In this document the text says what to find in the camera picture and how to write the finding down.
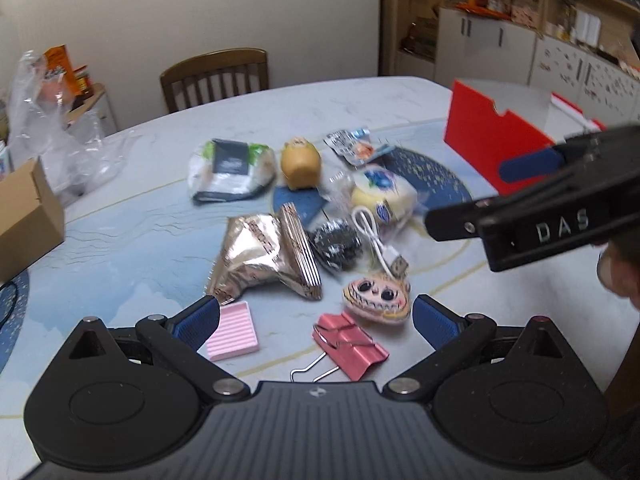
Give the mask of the person's right hand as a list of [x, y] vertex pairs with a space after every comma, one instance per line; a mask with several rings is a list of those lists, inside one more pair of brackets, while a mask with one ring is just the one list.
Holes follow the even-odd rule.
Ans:
[[597, 276], [605, 289], [640, 309], [639, 266], [625, 259], [613, 242], [600, 253]]

